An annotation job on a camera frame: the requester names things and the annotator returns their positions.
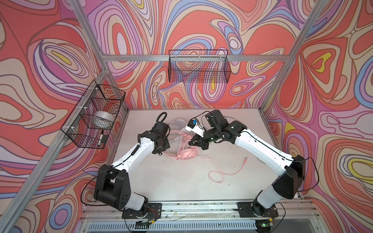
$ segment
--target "white table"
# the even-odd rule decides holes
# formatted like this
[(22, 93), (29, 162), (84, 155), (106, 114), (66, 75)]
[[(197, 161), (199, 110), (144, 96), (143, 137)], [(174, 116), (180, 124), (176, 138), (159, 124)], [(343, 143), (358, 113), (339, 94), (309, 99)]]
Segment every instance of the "white table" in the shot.
[[(130, 111), (114, 161), (137, 143), (138, 133), (151, 129), (157, 116), (163, 111), (167, 112), (167, 122), (176, 118), (188, 121), (205, 110)], [(257, 109), (223, 109), (221, 112), (224, 116), (238, 119), (257, 136), (273, 145)], [(206, 127), (209, 126), (206, 119), (204, 123)], [(165, 155), (149, 154), (130, 176), (131, 191), (148, 197), (150, 201), (254, 199), (277, 178), (272, 169), (253, 154), (229, 142), (211, 143), (208, 150), (200, 149), (200, 152), (203, 157), (213, 157), (226, 173), (236, 172), (243, 159), (248, 157), (248, 160), (238, 174), (225, 176), (225, 181), (218, 184), (208, 178), (209, 171), (217, 170), (216, 164), (210, 159), (202, 160), (198, 156), (190, 160), (175, 160)], [(212, 176), (216, 180), (221, 178), (218, 173)]]

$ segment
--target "wire basket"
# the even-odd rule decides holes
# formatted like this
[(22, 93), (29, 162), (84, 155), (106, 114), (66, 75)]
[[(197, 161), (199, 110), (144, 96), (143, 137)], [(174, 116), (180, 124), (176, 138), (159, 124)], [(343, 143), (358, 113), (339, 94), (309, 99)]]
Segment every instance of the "wire basket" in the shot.
[(170, 82), (228, 83), (228, 50), (169, 50)]
[[(125, 94), (126, 92), (111, 85), (96, 84), (78, 116), (70, 126), (63, 126), (62, 131), (78, 147), (105, 148), (115, 119), (124, 102)], [(97, 116), (99, 111), (106, 112), (106, 117)]]

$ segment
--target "patterned wall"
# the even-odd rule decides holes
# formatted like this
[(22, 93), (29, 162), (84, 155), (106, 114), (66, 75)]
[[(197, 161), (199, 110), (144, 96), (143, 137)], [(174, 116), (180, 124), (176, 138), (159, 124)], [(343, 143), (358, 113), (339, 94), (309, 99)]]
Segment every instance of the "patterned wall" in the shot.
[(372, 1), (331, 0), (266, 110), (283, 150), (315, 159), (304, 195), (331, 232), (373, 232), (372, 38)]
[[(229, 54), (288, 54), (313, 5), (313, 0), (95, 0), (84, 10), (105, 54), (219, 48)], [(259, 107), (281, 64), (232, 62), (228, 84), (171, 84), (168, 62), (108, 65), (130, 108), (224, 108)]]
[[(0, 214), (100, 71), (68, 1), (0, 1)], [(119, 127), (104, 150), (68, 141), (12, 232), (71, 232)]]

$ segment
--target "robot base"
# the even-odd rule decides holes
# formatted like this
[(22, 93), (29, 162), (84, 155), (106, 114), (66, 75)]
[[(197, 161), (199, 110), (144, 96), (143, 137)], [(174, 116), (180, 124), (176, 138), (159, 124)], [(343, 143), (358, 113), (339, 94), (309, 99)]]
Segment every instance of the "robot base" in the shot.
[[(148, 213), (145, 215), (145, 218), (153, 219), (153, 218), (161, 218), (162, 212), (162, 203), (149, 203)], [(136, 219), (136, 210), (126, 209), (123, 211), (122, 219)]]
[[(257, 217), (254, 213), (252, 213), (253, 208), (251, 207), (252, 202), (238, 202), (238, 212), (241, 218), (255, 218)], [(270, 217), (276, 218), (279, 216), (277, 212), (275, 204), (271, 206), (271, 208), (263, 215), (263, 217)]]

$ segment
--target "robotic arm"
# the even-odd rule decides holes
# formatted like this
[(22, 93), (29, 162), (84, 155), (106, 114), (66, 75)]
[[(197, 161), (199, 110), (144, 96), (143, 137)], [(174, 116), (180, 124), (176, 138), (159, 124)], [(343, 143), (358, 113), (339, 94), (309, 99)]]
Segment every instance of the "robotic arm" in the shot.
[(254, 215), (261, 217), (282, 198), (292, 199), (294, 197), (305, 177), (305, 159), (302, 156), (293, 157), (276, 149), (236, 120), (228, 123), (219, 110), (213, 110), (205, 117), (212, 127), (209, 130), (201, 130), (202, 127), (195, 119), (189, 121), (186, 129), (196, 132), (189, 145), (199, 146), (202, 150), (206, 150), (210, 142), (228, 141), (253, 153), (279, 176), (252, 202)]
[(125, 209), (131, 214), (143, 217), (147, 214), (148, 198), (131, 192), (129, 175), (150, 153), (161, 155), (170, 148), (167, 132), (170, 128), (163, 123), (167, 113), (161, 113), (150, 131), (137, 137), (138, 143), (112, 165), (102, 165), (98, 170), (94, 198), (118, 210)]

